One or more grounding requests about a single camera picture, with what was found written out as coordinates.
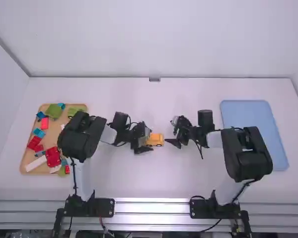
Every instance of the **white backdrop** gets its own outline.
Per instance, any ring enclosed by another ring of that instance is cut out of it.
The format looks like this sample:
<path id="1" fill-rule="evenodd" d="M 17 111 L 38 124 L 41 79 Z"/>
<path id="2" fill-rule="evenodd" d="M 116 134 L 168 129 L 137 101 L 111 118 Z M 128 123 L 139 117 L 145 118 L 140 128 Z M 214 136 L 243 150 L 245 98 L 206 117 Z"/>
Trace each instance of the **white backdrop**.
<path id="1" fill-rule="evenodd" d="M 298 0 L 0 0 L 34 76 L 291 77 Z"/>
<path id="2" fill-rule="evenodd" d="M 29 77 L 0 46 L 0 154 Z"/>

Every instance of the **blue toy block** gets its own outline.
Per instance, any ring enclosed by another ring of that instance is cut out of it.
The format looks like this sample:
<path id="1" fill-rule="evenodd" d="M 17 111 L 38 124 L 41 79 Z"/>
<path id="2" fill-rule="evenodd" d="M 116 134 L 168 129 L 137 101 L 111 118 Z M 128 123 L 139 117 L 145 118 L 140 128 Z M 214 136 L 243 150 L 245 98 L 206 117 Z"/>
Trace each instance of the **blue toy block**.
<path id="1" fill-rule="evenodd" d="M 39 128 L 35 128 L 33 131 L 33 134 L 35 134 L 36 136 L 40 137 L 41 139 L 45 136 L 45 132 L 42 131 Z"/>
<path id="2" fill-rule="evenodd" d="M 58 103 L 58 106 L 60 106 L 62 110 L 65 109 L 65 103 Z"/>
<path id="3" fill-rule="evenodd" d="M 45 150 L 36 152 L 36 153 L 34 154 L 35 157 L 41 157 L 41 156 L 43 156 L 43 155 L 45 155 Z"/>
<path id="4" fill-rule="evenodd" d="M 46 117 L 42 111 L 39 111 L 39 112 L 36 114 L 36 116 L 39 118 L 38 121 L 40 121 L 42 118 Z"/>
<path id="5" fill-rule="evenodd" d="M 62 166 L 65 166 L 65 165 L 68 165 L 68 162 L 63 159 L 63 160 L 61 160 L 61 164 L 62 164 Z"/>

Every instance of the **white tabletop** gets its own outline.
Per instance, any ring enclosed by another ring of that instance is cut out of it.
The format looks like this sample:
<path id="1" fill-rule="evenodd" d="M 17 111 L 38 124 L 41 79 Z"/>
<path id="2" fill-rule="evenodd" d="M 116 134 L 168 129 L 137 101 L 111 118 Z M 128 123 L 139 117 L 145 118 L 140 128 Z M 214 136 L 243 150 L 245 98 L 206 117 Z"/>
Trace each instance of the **white tabletop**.
<path id="1" fill-rule="evenodd" d="M 35 78 L 31 79 L 0 157 L 0 199 L 63 200 L 70 178 L 25 176 L 20 161 L 43 103 L 86 103 L 92 115 L 111 121 L 116 111 L 132 121 L 144 120 L 153 132 L 173 138 L 170 120 L 185 115 L 197 124 L 197 111 L 213 110 L 222 128 L 222 100 L 266 100 L 272 109 L 288 157 L 285 172 L 273 172 L 243 195 L 247 202 L 298 203 L 298 97 L 290 79 L 162 78 Z M 221 149 L 203 149 L 194 143 L 181 150 L 170 144 L 135 156 L 129 146 L 100 143 L 92 157 L 91 180 L 96 196 L 124 198 L 208 197 L 224 177 Z"/>

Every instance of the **red toy block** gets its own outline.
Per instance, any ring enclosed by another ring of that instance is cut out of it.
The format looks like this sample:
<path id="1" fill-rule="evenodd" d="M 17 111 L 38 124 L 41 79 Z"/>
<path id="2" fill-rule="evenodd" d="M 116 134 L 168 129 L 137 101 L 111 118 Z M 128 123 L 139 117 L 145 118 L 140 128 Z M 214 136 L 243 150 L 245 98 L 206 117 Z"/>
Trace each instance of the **red toy block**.
<path id="1" fill-rule="evenodd" d="M 69 174 L 70 173 L 70 167 L 69 165 L 65 165 L 65 174 Z"/>
<path id="2" fill-rule="evenodd" d="M 40 138 L 40 137 L 38 137 L 38 136 L 34 136 L 31 140 L 30 140 L 30 142 L 29 142 L 29 144 L 27 145 L 27 147 L 29 148 L 29 149 L 31 149 L 31 150 L 35 150 L 35 147 L 40 143 L 40 141 L 41 141 L 42 139 Z"/>
<path id="3" fill-rule="evenodd" d="M 46 164 L 52 168 L 61 164 L 60 152 L 56 146 L 45 151 Z"/>
<path id="4" fill-rule="evenodd" d="M 39 152 L 39 151 L 43 151 L 44 150 L 44 147 L 43 147 L 43 145 L 41 144 L 41 145 L 37 145 L 37 146 L 35 146 L 35 148 L 34 148 L 34 151 L 35 152 Z"/>
<path id="5" fill-rule="evenodd" d="M 46 130 L 49 128 L 49 118 L 42 118 L 41 120 L 41 130 Z"/>

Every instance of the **blue mat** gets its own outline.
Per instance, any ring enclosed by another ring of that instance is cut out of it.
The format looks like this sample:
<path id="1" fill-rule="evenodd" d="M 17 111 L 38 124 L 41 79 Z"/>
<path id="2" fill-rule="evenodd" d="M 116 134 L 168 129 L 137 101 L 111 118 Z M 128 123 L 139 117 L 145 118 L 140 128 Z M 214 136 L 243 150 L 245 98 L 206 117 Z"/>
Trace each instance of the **blue mat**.
<path id="1" fill-rule="evenodd" d="M 257 100 L 224 100 L 220 105 L 224 128 L 257 126 L 272 157 L 274 171 L 285 171 L 288 159 L 269 103 Z"/>

